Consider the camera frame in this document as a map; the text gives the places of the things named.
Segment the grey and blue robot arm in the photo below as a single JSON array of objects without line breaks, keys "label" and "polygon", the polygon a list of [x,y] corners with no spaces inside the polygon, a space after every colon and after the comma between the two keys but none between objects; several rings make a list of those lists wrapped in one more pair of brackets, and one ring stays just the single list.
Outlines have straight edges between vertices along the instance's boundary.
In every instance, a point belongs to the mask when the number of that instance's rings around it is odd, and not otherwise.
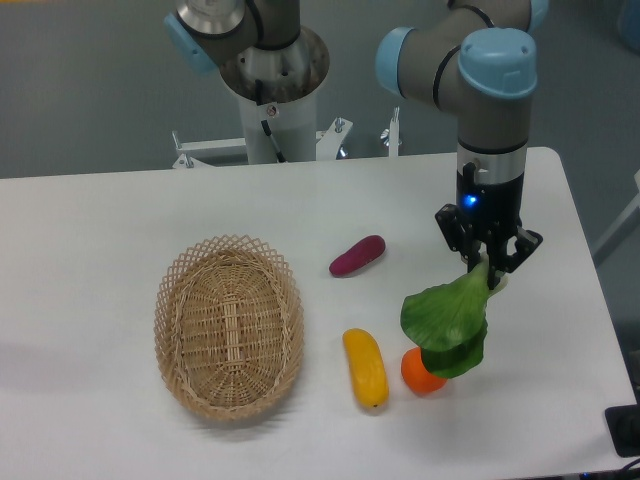
[{"label": "grey and blue robot arm", "polygon": [[[531,103],[532,31],[544,1],[451,1],[436,28],[384,36],[375,74],[387,91],[457,120],[456,201],[436,216],[469,267],[486,262],[496,288],[541,244],[520,219]],[[314,161],[316,93],[330,65],[296,1],[180,1],[164,20],[191,68],[218,71],[241,110],[253,164]]]}]

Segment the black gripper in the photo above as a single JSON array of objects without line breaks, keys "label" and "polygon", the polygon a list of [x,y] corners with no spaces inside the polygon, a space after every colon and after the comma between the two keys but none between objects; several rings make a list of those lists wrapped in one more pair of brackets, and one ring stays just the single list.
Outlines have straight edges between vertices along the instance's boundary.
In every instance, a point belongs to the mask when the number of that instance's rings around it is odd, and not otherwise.
[{"label": "black gripper", "polygon": [[[496,290],[505,274],[513,273],[542,244],[543,237],[523,229],[520,207],[524,174],[500,183],[482,183],[477,162],[458,168],[457,205],[445,204],[435,219],[448,248],[457,252],[471,272],[480,262],[480,245],[487,247],[488,287]],[[508,242],[514,239],[514,251]]]}]

